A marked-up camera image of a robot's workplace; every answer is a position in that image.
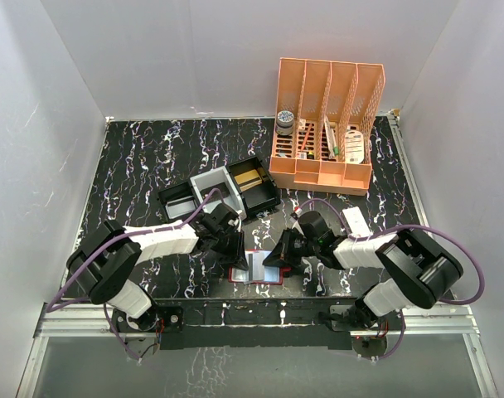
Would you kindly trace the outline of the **red leather card holder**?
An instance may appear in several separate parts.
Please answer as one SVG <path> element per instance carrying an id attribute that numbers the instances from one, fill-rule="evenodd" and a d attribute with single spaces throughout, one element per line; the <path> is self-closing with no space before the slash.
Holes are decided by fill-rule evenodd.
<path id="1" fill-rule="evenodd" d="M 229 281 L 237 284 L 282 285 L 284 281 L 283 270 L 279 267 L 263 265 L 263 261 L 268 255 L 267 250 L 247 250 L 245 259 L 248 269 L 230 268 Z"/>

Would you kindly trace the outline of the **white striped credit card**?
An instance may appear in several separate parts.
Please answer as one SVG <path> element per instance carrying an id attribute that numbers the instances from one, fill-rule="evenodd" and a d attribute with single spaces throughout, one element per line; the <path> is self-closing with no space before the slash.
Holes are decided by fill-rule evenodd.
<path id="1" fill-rule="evenodd" d="M 168 218 L 174 220 L 190 215 L 197 208 L 197 205 L 192 197 L 185 197 L 167 202 L 164 208 Z"/>

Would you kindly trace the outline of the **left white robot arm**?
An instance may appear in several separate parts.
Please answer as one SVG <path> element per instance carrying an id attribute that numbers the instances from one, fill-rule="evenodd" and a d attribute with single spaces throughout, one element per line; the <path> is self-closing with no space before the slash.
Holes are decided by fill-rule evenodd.
<path id="1" fill-rule="evenodd" d="M 81 241 L 66 268 L 91 303 L 108 304 L 138 329 L 148 329 L 156 322 L 157 305 L 129 279 L 135 266 L 169 255 L 211 250 L 230 266 L 247 270 L 244 239 L 241 214 L 224 203 L 211 212 L 198 211 L 184 221 L 151 228 L 121 226 L 112 220 Z"/>

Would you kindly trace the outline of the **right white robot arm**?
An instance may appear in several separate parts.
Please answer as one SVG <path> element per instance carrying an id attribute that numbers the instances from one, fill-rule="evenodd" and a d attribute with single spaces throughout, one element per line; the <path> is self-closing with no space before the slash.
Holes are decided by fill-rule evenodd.
<path id="1" fill-rule="evenodd" d="M 293 269 L 315 257 L 331 269 L 384 269 L 389 278 L 370 287 L 343 313 L 321 313 L 324 323 L 370 328 L 391 312 L 431 309 L 463 276 L 463 267 L 436 240 L 414 227 L 375 238 L 337 235 L 317 211 L 303 213 L 286 228 L 264 265 Z"/>

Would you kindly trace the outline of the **white small box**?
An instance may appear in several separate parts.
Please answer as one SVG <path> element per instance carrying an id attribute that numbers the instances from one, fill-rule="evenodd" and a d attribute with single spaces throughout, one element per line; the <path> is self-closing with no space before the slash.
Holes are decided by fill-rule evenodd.
<path id="1" fill-rule="evenodd" d="M 348 235 L 355 238 L 366 238 L 372 235 L 366 219 L 358 206 L 343 209 L 341 211 L 341 219 Z"/>

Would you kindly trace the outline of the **grey plastic tray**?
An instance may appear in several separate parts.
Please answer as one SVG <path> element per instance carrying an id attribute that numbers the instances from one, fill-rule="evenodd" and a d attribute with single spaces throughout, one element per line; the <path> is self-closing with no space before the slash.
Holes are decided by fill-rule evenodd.
<path id="1" fill-rule="evenodd" d="M 190 178 L 191 188 L 196 199 L 202 203 L 212 190 L 216 190 L 206 204 L 204 212 L 212 212 L 222 202 L 238 213 L 243 221 L 246 218 L 245 204 L 240 191 L 227 167 L 218 167 Z"/>

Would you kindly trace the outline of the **black open tray box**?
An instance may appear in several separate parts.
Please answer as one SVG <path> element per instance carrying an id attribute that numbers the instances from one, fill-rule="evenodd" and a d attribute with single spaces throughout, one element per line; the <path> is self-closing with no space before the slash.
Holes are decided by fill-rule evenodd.
<path id="1" fill-rule="evenodd" d="M 280 204 L 280 192 L 262 158 L 253 156 L 226 166 L 245 207 L 246 217 L 271 211 Z"/>

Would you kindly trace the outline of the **orange plastic file organizer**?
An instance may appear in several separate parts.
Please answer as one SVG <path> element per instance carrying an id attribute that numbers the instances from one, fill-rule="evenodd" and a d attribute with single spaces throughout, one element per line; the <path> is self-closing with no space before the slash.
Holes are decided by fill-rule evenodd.
<path id="1" fill-rule="evenodd" d="M 372 175 L 370 136 L 385 88 L 382 64 L 283 58 L 276 112 L 294 114 L 293 133 L 275 132 L 269 171 L 277 185 L 343 195 L 367 194 Z M 363 133 L 362 164 L 345 161 L 344 134 Z"/>

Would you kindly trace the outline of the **white label packet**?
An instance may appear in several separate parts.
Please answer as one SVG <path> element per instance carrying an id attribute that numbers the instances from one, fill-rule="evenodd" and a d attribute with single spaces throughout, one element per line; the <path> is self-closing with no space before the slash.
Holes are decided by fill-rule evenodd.
<path id="1" fill-rule="evenodd" d="M 362 164 L 365 159 L 365 142 L 362 132 L 348 129 L 344 134 L 345 161 L 350 164 Z"/>

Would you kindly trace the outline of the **small round jar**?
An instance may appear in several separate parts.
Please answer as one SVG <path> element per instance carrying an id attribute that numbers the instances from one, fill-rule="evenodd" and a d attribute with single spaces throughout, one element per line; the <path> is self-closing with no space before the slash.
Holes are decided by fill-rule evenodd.
<path id="1" fill-rule="evenodd" d="M 276 115 L 275 132 L 280 136 L 290 136 L 293 133 L 294 114 L 289 110 L 281 110 Z"/>

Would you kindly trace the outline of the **black front mounting rail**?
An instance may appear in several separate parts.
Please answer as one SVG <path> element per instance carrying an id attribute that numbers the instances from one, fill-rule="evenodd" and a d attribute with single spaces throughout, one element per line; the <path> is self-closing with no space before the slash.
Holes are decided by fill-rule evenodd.
<path id="1" fill-rule="evenodd" d="M 327 347 L 351 349 L 360 330 L 326 317 L 353 301 L 342 298 L 159 299 L 178 311 L 178 326 L 165 322 L 161 348 Z"/>

